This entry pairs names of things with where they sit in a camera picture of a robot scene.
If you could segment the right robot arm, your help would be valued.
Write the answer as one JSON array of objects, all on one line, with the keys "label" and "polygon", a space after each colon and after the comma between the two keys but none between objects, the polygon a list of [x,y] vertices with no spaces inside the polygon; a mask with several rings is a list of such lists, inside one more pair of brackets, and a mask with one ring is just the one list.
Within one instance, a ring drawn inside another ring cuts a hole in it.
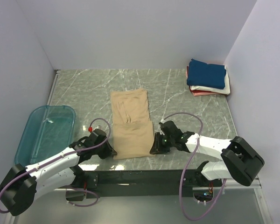
[{"label": "right robot arm", "polygon": [[195,170],[194,182],[203,186],[215,179],[233,179],[250,186],[263,168],[264,159],[242,137],[216,139],[195,132],[182,132],[173,121],[160,124],[150,154],[166,154],[171,148],[187,153],[215,157],[217,162],[204,161]]}]

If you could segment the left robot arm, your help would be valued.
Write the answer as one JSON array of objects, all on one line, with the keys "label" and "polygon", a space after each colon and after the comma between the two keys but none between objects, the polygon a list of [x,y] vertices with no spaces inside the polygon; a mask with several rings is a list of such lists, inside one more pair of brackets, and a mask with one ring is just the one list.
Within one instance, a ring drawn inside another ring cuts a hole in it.
[{"label": "left robot arm", "polygon": [[94,129],[89,136],[41,162],[25,167],[21,164],[12,166],[0,184],[0,213],[17,216],[36,199],[60,187],[84,193],[87,187],[96,187],[97,176],[87,174],[79,164],[94,155],[100,159],[114,155],[109,137],[109,133]]}]

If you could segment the beige t-shirt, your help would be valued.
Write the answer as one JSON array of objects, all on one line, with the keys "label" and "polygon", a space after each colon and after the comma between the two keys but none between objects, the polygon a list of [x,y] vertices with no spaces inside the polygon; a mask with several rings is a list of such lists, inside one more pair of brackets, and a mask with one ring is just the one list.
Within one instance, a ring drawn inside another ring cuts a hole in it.
[{"label": "beige t-shirt", "polygon": [[115,160],[154,157],[153,123],[148,109],[147,91],[112,91],[112,137]]}]

